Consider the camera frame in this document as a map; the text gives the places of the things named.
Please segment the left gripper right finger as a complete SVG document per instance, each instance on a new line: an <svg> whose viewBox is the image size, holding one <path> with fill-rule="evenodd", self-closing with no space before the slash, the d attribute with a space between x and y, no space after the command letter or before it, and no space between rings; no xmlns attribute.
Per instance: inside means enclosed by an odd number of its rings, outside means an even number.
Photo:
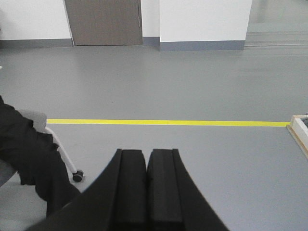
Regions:
<svg viewBox="0 0 308 231"><path fill-rule="evenodd" d="M177 149L154 149L147 168L151 231L226 231L189 175Z"/></svg>

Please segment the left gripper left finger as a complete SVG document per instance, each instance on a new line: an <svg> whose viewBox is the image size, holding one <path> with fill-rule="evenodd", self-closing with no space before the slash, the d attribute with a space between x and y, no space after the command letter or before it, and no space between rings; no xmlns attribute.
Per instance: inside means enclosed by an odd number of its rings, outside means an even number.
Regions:
<svg viewBox="0 0 308 231"><path fill-rule="evenodd" d="M118 149L100 176L72 203L30 231L144 231L146 165L141 150Z"/></svg>

